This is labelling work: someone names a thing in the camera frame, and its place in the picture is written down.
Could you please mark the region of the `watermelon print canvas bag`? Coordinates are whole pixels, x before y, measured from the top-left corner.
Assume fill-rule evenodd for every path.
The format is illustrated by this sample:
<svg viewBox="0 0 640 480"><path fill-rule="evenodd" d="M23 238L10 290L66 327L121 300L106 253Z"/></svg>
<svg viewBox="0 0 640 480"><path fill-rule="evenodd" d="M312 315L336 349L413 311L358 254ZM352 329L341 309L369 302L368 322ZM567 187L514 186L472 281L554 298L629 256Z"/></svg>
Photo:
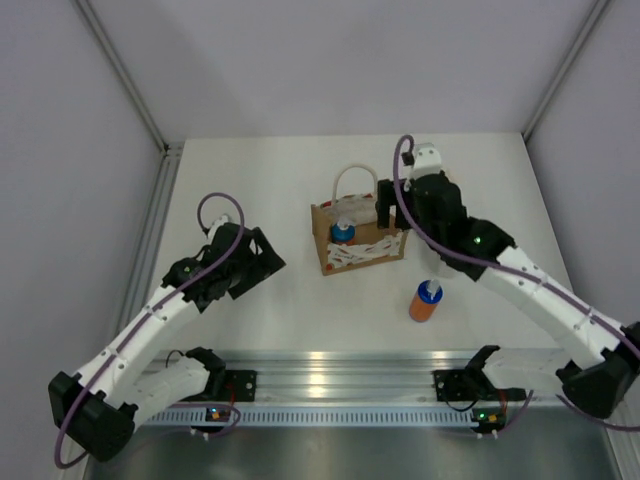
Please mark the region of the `watermelon print canvas bag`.
<svg viewBox="0 0 640 480"><path fill-rule="evenodd" d="M387 229L377 228L375 191L338 195L342 176L355 169L368 172L373 183L377 184L378 176L373 168L362 163L350 164L334 177L331 199L310 206L311 232L321 273L325 276L404 258L407 232L392 225ZM353 245L338 245L331 241L330 228L341 216L356 226Z"/></svg>

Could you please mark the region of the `light blue pump bottle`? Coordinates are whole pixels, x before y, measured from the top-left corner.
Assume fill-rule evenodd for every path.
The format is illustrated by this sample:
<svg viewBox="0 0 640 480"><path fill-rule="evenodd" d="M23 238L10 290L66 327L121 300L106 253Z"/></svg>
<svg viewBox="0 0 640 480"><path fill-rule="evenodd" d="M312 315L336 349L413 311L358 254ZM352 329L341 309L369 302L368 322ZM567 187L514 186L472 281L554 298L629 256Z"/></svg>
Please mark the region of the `light blue pump bottle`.
<svg viewBox="0 0 640 480"><path fill-rule="evenodd" d="M331 241L338 245L353 245L356 235L354 223L341 216L330 228Z"/></svg>

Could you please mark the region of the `dark blue pump bottle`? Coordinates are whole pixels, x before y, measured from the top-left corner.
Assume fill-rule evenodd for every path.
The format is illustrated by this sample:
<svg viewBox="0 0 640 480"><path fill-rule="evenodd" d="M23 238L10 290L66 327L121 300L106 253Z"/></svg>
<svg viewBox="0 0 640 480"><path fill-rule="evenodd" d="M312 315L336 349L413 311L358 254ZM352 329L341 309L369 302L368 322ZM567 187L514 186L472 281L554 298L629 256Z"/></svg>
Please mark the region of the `dark blue pump bottle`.
<svg viewBox="0 0 640 480"><path fill-rule="evenodd" d="M409 306L409 316L418 323L426 322L443 298L443 288L436 279L421 282Z"/></svg>

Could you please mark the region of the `white square bottle grey cap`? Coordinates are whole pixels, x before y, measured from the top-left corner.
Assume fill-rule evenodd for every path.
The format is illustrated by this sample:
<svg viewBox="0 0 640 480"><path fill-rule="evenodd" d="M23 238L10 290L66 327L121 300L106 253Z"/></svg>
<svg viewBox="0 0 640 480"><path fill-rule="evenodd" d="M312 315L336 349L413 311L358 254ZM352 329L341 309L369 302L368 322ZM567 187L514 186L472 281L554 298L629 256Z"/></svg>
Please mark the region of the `white square bottle grey cap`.
<svg viewBox="0 0 640 480"><path fill-rule="evenodd" d="M455 276L455 271L428 244L424 244L421 247L421 261L432 278L451 279Z"/></svg>

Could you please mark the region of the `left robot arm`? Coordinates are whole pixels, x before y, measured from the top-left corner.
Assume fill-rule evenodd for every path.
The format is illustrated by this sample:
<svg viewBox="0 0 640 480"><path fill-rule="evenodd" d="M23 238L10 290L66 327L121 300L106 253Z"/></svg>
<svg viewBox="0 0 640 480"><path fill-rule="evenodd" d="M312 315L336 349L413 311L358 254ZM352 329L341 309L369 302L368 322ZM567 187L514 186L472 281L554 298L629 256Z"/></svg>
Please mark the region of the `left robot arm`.
<svg viewBox="0 0 640 480"><path fill-rule="evenodd" d="M93 360L73 374L58 373L48 385L60 434L99 462L118 455L143 423L173 404L218 400L228 392L225 361L204 347L144 373L211 303L239 298L285 265L258 227L222 217L207 239L200 252L171 266L139 314Z"/></svg>

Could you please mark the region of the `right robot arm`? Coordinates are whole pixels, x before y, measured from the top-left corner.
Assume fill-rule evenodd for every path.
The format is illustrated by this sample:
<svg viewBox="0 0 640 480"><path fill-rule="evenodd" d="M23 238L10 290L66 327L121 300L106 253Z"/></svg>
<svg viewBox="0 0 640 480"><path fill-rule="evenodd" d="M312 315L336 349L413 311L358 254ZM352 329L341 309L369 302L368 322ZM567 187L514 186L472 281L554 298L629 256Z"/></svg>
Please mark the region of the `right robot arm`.
<svg viewBox="0 0 640 480"><path fill-rule="evenodd" d="M639 326L588 306L540 269L494 223L467 213L444 172L377 183L377 224L414 230L446 265L496 293L543 329L557 352L482 347L465 367L478 397L523 389L560 395L597 420L609 418L639 376Z"/></svg>

